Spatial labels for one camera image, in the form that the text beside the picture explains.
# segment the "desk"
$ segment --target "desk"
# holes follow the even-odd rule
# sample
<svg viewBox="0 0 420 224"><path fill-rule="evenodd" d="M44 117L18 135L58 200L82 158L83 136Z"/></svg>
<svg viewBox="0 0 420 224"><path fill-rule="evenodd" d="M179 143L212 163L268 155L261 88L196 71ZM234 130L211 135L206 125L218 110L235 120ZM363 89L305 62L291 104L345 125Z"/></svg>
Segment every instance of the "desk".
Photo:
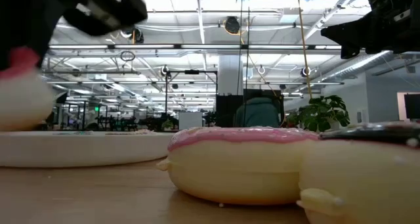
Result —
<svg viewBox="0 0 420 224"><path fill-rule="evenodd" d="M0 223L308 224L292 206L218 204L178 191L158 161L77 169L0 168Z"/></svg>

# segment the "white plate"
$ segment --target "white plate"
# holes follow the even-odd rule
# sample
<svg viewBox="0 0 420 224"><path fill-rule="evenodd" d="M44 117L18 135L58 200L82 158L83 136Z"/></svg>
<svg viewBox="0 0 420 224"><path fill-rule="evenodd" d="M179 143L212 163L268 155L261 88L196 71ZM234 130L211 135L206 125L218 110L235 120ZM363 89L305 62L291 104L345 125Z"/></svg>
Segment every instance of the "white plate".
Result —
<svg viewBox="0 0 420 224"><path fill-rule="evenodd" d="M143 162L165 157L172 133L57 135L57 131L0 133L0 166L70 168Z"/></svg>

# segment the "squishy donut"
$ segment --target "squishy donut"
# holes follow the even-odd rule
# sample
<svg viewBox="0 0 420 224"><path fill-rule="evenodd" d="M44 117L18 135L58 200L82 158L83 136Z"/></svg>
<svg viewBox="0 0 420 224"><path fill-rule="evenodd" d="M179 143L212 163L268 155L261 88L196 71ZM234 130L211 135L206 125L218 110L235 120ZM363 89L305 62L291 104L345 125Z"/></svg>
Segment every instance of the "squishy donut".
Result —
<svg viewBox="0 0 420 224"><path fill-rule="evenodd" d="M200 127L176 133L157 166L180 190L206 200L243 205L294 203L299 168L315 133L271 127Z"/></svg>
<svg viewBox="0 0 420 224"><path fill-rule="evenodd" d="M323 133L299 186L311 224L420 223L420 125L379 123Z"/></svg>

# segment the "wooden table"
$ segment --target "wooden table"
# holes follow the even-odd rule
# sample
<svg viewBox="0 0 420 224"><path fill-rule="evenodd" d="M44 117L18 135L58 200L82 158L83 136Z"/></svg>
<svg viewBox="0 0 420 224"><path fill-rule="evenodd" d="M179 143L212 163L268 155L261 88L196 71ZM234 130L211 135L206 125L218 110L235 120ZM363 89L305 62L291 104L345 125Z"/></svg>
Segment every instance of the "wooden table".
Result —
<svg viewBox="0 0 420 224"><path fill-rule="evenodd" d="M0 168L4 224L308 224L296 206L218 204L178 191L158 161L75 169Z"/></svg>

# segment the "pink object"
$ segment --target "pink object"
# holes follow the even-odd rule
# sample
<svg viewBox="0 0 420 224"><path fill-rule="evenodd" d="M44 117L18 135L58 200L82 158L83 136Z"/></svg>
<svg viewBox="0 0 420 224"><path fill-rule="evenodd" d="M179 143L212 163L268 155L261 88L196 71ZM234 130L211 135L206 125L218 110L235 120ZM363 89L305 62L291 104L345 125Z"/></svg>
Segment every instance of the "pink object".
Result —
<svg viewBox="0 0 420 224"><path fill-rule="evenodd" d="M199 141L228 141L232 143L262 141L292 143L303 140L318 140L318 134L301 129L276 129L272 127L220 128L198 127L179 131L173 135L168 150L172 151Z"/></svg>
<svg viewBox="0 0 420 224"><path fill-rule="evenodd" d="M9 79L35 67L39 60L39 56L29 47L18 47L12 49L9 55L10 67L7 70L0 71L0 80Z"/></svg>

